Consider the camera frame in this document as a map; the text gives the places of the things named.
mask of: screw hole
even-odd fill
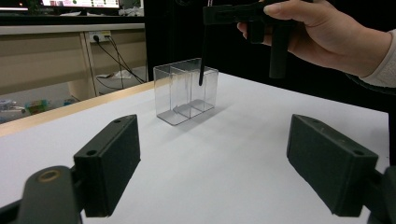
[[[38,177],[38,181],[45,183],[45,182],[50,182],[56,178],[58,178],[61,175],[61,172],[58,170],[49,170],[44,172]]]
[[[96,150],[91,150],[87,152],[87,156],[93,156],[94,154],[96,154]]]
[[[364,153],[358,151],[358,150],[354,150],[353,153],[355,153],[356,155],[362,156],[364,155]]]

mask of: monitor screen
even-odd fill
[[[43,7],[106,7],[119,8],[119,0],[41,0]]]

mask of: white table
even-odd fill
[[[333,216],[289,164],[292,114],[371,149],[378,171],[389,166],[388,114],[219,74],[216,108],[178,126],[156,118],[150,89],[0,137],[0,206],[18,200],[36,171],[71,167],[91,138],[129,114],[138,116],[142,161],[113,216],[82,214],[84,223],[365,223],[367,209]]]

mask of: cable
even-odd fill
[[[104,87],[106,87],[106,88],[109,88],[109,89],[111,89],[111,90],[117,90],[117,91],[121,91],[121,90],[123,90],[123,89],[120,89],[120,88],[115,88],[115,87],[109,87],[109,86],[107,86],[105,83],[103,83],[101,80],[100,80],[100,78],[96,78],[96,80],[100,83],[100,84],[102,84]]]
[[[113,45],[113,47],[114,47],[114,49],[116,50],[116,52],[117,52],[117,58],[119,59],[119,67],[120,67],[120,76],[121,76],[121,87],[122,87],[122,89],[124,89],[124,86],[123,86],[123,76],[122,76],[122,68],[121,68],[121,63],[120,63],[120,54],[119,54],[119,50],[117,49],[117,46],[115,46],[115,45]]]
[[[113,45],[113,48],[116,50],[117,55],[120,56],[120,58],[122,59],[122,62],[123,62],[124,65],[127,67],[127,71],[128,71],[129,73],[131,73],[136,79],[138,79],[138,81],[140,82],[140,84],[146,82],[146,80],[143,80],[142,78],[140,78],[139,76],[137,76],[137,75],[132,71],[132,69],[128,66],[128,64],[124,61],[124,59],[123,59],[122,56],[120,55],[120,52],[119,52],[119,50],[118,50],[118,48],[117,48],[117,44],[116,44],[116,42],[114,41],[113,37],[111,37],[111,36],[105,36],[105,38],[107,38],[107,39],[110,41],[111,45]]]
[[[131,71],[130,68],[128,68],[128,67],[124,66],[123,64],[121,64],[120,61],[117,61],[110,53],[107,52],[107,50],[105,50],[105,49],[102,47],[102,45],[101,45],[100,42],[99,42],[99,36],[94,35],[94,36],[93,36],[93,40],[95,40],[96,43],[98,44],[98,46],[99,46],[108,56],[110,56],[110,58],[112,58],[116,63],[118,63],[119,66],[123,67],[123,68],[124,68],[125,70],[127,70],[131,75],[133,75],[133,76],[137,79],[137,81],[138,81],[140,84],[142,84],[142,83],[144,82],[144,80],[141,79],[140,77],[138,77],[137,75],[135,75],[135,74]]]

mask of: transparent plastic box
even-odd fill
[[[172,125],[215,107],[219,71],[205,67],[199,85],[201,59],[154,67],[157,117]]]

